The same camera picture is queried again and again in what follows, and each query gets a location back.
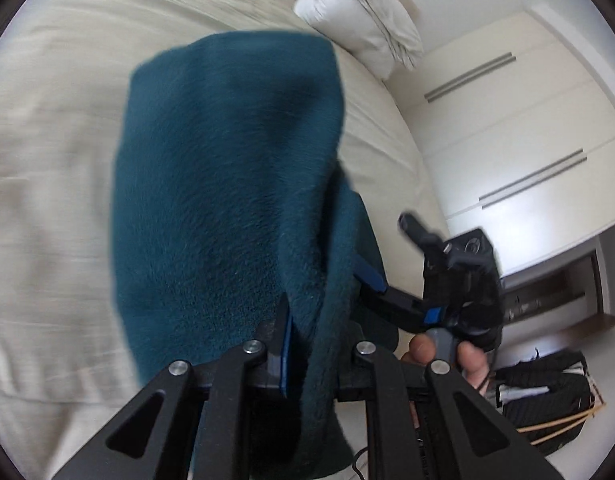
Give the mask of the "white wardrobe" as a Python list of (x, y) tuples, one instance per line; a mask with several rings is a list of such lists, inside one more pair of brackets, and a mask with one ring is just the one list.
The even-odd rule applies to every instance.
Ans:
[(388, 86), (449, 230), (486, 232), (504, 273), (615, 225), (615, 106), (532, 15), (468, 32)]

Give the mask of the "dark teal knit sweater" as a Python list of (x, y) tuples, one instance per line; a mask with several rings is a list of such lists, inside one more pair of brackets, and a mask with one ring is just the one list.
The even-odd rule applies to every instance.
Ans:
[(367, 310), (356, 258), (382, 266), (338, 159), (344, 99), (320, 36), (225, 32), (135, 70), (114, 167), (116, 306), (138, 376), (219, 359), (287, 300), (303, 358), (298, 411), (270, 422), (257, 479), (318, 479), (353, 453), (333, 411), (350, 322), (394, 348)]

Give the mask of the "beige bed cover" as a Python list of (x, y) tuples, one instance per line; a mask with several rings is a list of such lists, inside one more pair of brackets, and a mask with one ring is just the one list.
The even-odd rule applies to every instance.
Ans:
[(137, 393), (111, 304), (112, 162), (132, 71), (294, 0), (28, 0), (0, 40), (0, 443), (48, 479)]

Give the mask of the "white rolled duvet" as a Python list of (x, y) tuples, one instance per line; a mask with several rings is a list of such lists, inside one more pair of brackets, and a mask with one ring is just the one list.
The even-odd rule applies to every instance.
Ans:
[(416, 70), (425, 54), (399, 0), (296, 0), (294, 13), (382, 81), (399, 67)]

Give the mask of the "black bag on floor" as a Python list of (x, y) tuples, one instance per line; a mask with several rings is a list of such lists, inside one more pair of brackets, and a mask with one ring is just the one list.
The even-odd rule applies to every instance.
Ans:
[(605, 405), (584, 354), (571, 350), (500, 368), (490, 393), (498, 411), (545, 456), (574, 440)]

